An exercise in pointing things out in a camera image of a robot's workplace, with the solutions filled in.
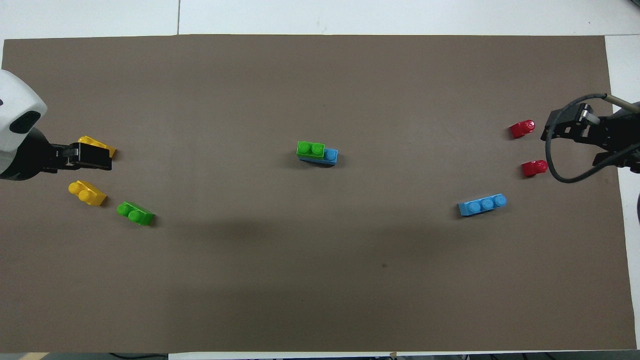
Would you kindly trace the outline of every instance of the red lego brick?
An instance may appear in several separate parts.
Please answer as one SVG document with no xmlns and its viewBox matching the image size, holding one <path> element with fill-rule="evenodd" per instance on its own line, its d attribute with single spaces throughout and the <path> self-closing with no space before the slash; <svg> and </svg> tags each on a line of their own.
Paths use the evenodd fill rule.
<svg viewBox="0 0 640 360">
<path fill-rule="evenodd" d="M 511 134 L 514 139 L 521 138 L 528 133 L 532 133 L 536 129 L 536 123 L 533 120 L 521 121 L 510 127 Z"/>
<path fill-rule="evenodd" d="M 527 177 L 547 172 L 548 168 L 549 166 L 544 160 L 530 161 L 528 163 L 522 164 L 522 172 L 524 173 L 524 176 Z"/>
</svg>

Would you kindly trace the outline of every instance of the brown paper mat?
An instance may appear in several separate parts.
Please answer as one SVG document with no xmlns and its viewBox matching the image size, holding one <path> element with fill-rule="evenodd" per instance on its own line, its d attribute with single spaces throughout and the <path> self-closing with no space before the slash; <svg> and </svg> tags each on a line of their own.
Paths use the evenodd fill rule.
<svg viewBox="0 0 640 360">
<path fill-rule="evenodd" d="M 8 40 L 3 68 L 49 105 L 51 142 L 118 152 L 111 172 L 2 182 L 2 352 L 636 345 L 615 168 L 520 170 L 551 110 L 609 91 L 603 37 Z M 339 164 L 299 161 L 298 140 Z M 567 175 L 596 152 L 554 140 Z"/>
</svg>

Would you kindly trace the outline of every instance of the green 1x2 lego brick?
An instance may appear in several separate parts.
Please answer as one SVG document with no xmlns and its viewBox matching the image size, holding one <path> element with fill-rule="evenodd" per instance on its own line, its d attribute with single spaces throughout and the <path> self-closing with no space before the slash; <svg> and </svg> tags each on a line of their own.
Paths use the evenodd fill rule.
<svg viewBox="0 0 640 360">
<path fill-rule="evenodd" d="M 301 158 L 322 160 L 324 158 L 324 144 L 319 142 L 298 142 L 296 155 Z"/>
<path fill-rule="evenodd" d="M 140 205 L 134 204 L 133 202 L 123 202 L 118 205 L 118 214 L 129 218 L 129 220 L 135 222 L 140 225 L 149 225 L 151 219 L 154 217 L 154 214 L 143 208 Z"/>
</svg>

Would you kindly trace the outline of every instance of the blue 1x3 lego brick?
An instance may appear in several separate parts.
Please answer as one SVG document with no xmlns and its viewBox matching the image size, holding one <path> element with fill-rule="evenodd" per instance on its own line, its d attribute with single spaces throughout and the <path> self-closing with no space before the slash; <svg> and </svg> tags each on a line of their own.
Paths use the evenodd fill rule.
<svg viewBox="0 0 640 360">
<path fill-rule="evenodd" d="M 501 208 L 507 204 L 507 198 L 499 193 L 483 197 L 482 199 L 461 202 L 458 204 L 460 215 L 468 217 L 470 215 L 484 213 L 485 211 Z"/>
<path fill-rule="evenodd" d="M 304 156 L 298 156 L 298 159 L 302 161 L 309 161 L 310 163 L 335 165 L 338 162 L 338 150 L 324 148 L 324 157 L 322 160 L 306 158 Z"/>
</svg>

